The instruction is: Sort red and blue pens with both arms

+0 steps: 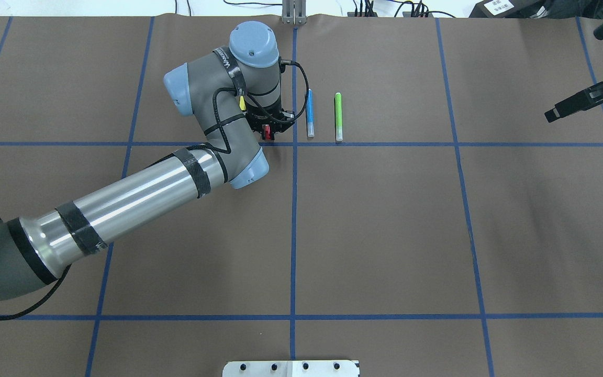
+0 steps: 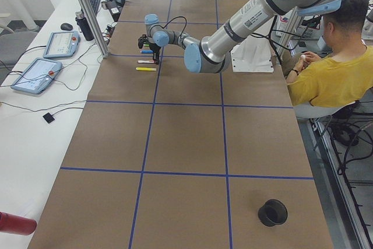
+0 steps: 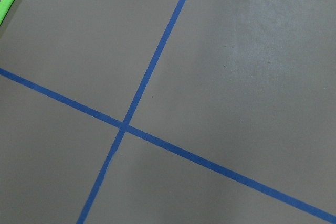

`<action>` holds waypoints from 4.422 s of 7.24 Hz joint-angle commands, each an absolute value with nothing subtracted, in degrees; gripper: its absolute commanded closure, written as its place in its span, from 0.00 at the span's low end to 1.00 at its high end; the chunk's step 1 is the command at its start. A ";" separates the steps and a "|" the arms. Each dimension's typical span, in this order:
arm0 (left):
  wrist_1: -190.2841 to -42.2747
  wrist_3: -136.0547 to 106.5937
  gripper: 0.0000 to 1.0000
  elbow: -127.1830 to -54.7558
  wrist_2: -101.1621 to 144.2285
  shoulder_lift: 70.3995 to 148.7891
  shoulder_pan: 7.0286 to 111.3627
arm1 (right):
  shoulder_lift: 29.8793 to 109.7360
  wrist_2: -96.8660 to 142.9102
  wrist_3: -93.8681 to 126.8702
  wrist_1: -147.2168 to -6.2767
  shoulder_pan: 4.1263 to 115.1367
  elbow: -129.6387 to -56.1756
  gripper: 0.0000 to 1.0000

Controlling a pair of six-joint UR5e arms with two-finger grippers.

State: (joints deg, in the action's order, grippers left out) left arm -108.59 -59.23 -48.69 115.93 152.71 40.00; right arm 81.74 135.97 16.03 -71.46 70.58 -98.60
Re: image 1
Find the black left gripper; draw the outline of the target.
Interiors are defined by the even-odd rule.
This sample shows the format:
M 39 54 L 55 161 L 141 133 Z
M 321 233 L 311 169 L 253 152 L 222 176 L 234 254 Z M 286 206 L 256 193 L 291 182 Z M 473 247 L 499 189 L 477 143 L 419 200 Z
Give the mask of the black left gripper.
M 280 112 L 270 114 L 265 110 L 256 109 L 254 107 L 247 107 L 247 109 L 248 112 L 245 114 L 245 117 L 249 127 L 251 131 L 259 134 L 260 137 L 262 126 L 265 124 L 271 126 L 273 136 L 276 139 L 277 134 L 287 131 L 294 123 L 295 114 L 291 110 L 281 109 Z

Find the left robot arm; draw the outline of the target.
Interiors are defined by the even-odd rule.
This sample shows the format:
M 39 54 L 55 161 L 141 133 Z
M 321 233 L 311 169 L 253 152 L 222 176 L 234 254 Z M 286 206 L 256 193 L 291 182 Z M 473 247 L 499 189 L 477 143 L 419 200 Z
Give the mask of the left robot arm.
M 249 20 L 226 46 L 168 72 L 171 100 L 180 115 L 195 117 L 206 141 L 38 218 L 0 217 L 0 301 L 57 289 L 74 262 L 120 236 L 225 183 L 241 189 L 268 174 L 255 133 L 265 138 L 294 122 L 282 109 L 282 71 L 290 65 L 273 29 Z

